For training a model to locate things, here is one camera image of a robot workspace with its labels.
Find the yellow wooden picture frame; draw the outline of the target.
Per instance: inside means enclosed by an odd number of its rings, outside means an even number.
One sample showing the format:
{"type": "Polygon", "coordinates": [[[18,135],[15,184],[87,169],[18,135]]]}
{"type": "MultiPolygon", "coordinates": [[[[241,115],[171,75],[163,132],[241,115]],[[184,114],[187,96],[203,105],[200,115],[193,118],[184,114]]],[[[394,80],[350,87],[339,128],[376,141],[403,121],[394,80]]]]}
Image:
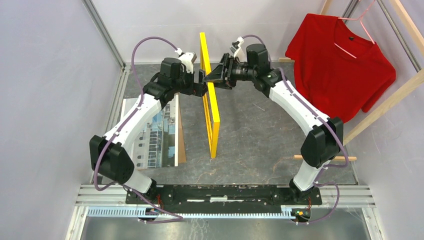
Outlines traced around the yellow wooden picture frame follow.
{"type": "MultiPolygon", "coordinates": [[[[200,68],[204,70],[206,74],[209,74],[212,69],[207,46],[206,34],[204,32],[199,33],[199,41],[200,68]]],[[[217,157],[221,118],[215,87],[212,83],[207,83],[206,86],[207,93],[202,97],[202,100],[210,157],[214,159],[217,157]]]]}

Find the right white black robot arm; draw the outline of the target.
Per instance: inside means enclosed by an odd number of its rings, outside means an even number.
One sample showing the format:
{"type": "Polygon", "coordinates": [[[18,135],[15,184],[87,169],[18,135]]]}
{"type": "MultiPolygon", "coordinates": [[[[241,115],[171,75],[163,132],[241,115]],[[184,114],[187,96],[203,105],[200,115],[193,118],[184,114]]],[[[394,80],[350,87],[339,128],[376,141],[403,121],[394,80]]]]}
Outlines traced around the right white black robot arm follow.
{"type": "Polygon", "coordinates": [[[302,204],[309,198],[309,189],[317,185],[323,168],[341,151],[343,146],[343,122],[330,118],[308,102],[285,78],[281,68],[272,68],[268,50],[264,44],[255,43],[246,48],[246,61],[238,54],[240,47],[232,46],[218,66],[203,81],[215,87],[232,89],[238,81],[253,83],[256,90],[279,105],[298,124],[305,140],[300,152],[303,162],[290,181],[289,199],[302,204]]]}

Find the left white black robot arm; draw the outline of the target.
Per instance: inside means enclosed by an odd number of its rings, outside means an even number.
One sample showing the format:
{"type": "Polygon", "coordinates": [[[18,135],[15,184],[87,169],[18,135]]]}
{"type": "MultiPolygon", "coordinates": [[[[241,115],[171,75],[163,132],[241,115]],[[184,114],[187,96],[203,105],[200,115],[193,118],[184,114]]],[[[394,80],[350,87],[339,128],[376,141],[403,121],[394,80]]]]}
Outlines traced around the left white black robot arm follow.
{"type": "Polygon", "coordinates": [[[136,170],[128,152],[144,126],[175,94],[202,97],[207,92],[205,83],[195,82],[196,58],[193,52],[183,53],[178,58],[166,57],[160,71],[142,88],[141,95],[124,118],[104,135],[94,135],[89,141],[92,170],[138,191],[137,196],[145,204],[156,200],[156,182],[136,170]]]}

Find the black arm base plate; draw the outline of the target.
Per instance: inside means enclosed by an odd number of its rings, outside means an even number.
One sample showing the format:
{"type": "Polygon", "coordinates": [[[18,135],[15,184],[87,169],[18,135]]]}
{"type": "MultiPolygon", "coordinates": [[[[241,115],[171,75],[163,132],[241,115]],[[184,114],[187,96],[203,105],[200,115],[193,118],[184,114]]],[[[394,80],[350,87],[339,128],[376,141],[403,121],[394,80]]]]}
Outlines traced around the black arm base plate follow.
{"type": "Polygon", "coordinates": [[[288,185],[157,185],[144,197],[175,214],[270,214],[281,206],[297,208],[323,203],[320,190],[298,193],[288,185]]]}

